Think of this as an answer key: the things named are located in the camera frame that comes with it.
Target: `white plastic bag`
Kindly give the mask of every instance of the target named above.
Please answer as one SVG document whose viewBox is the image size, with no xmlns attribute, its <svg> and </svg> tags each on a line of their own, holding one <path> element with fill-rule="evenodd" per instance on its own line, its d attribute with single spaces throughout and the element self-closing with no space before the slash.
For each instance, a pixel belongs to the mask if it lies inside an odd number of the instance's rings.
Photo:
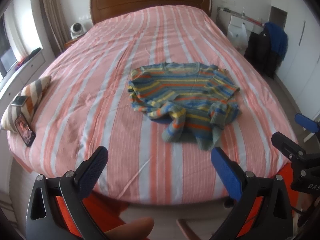
<svg viewBox="0 0 320 240">
<path fill-rule="evenodd" d="M 244 55 L 244 52 L 248 47 L 247 30 L 245 28 L 245 24 L 243 23 L 241 28 L 237 26 L 232 26 L 232 28 L 229 27 L 227 38 L 236 48 L 236 50 L 241 55 Z"/>
</svg>

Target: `bedspread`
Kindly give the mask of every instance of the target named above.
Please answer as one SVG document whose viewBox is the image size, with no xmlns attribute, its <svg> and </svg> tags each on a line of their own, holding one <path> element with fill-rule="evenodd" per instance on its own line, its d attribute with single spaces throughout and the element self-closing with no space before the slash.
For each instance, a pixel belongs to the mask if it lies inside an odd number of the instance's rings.
<svg viewBox="0 0 320 240">
<path fill-rule="evenodd" d="M 165 125 L 131 108 L 130 71 L 164 61 L 228 70 L 240 87 L 242 114 L 225 127 L 220 146 L 257 176 L 273 176 L 285 165 L 271 135 L 296 138 L 275 95 L 209 17 L 188 6 L 152 7 L 96 24 L 43 73 L 52 83 L 31 123 L 36 139 L 28 148 L 8 132 L 10 150 L 32 170 L 55 177 L 105 146 L 109 161 L 94 190 L 124 201 L 180 204 L 225 196 L 209 151 L 164 143 Z"/>
</svg>

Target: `floor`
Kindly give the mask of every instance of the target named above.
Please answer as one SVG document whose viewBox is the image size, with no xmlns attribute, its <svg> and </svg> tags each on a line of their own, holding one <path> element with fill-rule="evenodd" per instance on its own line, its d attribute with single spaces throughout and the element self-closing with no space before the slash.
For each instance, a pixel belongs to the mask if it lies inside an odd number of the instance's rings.
<svg viewBox="0 0 320 240">
<path fill-rule="evenodd" d="M 299 144 L 308 153 L 318 152 L 319 145 L 315 137 L 312 137 L 307 143 L 303 142 L 303 138 L 308 133 L 294 122 L 296 110 L 294 110 L 294 106 L 281 86 L 272 79 L 266 79 L 266 81 L 279 99 L 298 138 Z M 36 173 L 27 173 L 16 161 L 13 161 L 10 178 L 10 197 L 16 212 L 20 231 L 23 234 L 25 234 L 25 217 L 29 196 L 36 176 Z M 209 239 L 212 233 L 221 225 L 229 211 L 223 207 L 222 200 L 201 204 L 163 207 L 130 205 L 121 214 L 121 218 L 125 222 L 130 222 L 140 217 L 151 216 L 155 219 L 155 227 L 149 236 L 150 239 L 185 240 L 175 222 L 177 218 L 184 218 L 201 239 Z"/>
</svg>

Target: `black phone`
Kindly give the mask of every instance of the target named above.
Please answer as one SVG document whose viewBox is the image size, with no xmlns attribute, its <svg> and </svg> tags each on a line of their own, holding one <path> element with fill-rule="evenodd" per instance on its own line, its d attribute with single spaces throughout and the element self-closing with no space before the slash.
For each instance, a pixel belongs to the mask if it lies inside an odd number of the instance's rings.
<svg viewBox="0 0 320 240">
<path fill-rule="evenodd" d="M 24 143 L 28 147 L 30 147 L 36 138 L 36 134 L 33 132 L 33 130 L 31 130 L 31 127 L 28 124 L 23 113 L 19 114 L 17 119 L 14 121 L 14 124 L 15 124 L 21 138 L 23 139 Z"/>
<path fill-rule="evenodd" d="M 27 101 L 28 96 L 16 96 L 16 98 L 12 101 L 12 106 L 23 106 Z"/>
</svg>

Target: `cushion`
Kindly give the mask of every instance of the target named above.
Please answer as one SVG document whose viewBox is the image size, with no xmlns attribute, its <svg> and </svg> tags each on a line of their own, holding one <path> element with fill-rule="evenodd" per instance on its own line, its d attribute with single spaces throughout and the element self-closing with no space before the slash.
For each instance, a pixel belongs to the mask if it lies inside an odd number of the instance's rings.
<svg viewBox="0 0 320 240">
<path fill-rule="evenodd" d="M 2 116 L 0 129 L 18 132 L 14 121 L 20 113 L 24 114 L 27 122 L 30 124 L 50 81 L 51 77 L 46 76 L 25 86 L 16 96 L 29 96 L 28 99 L 23 106 L 12 106 L 13 100 L 11 101 Z"/>
</svg>

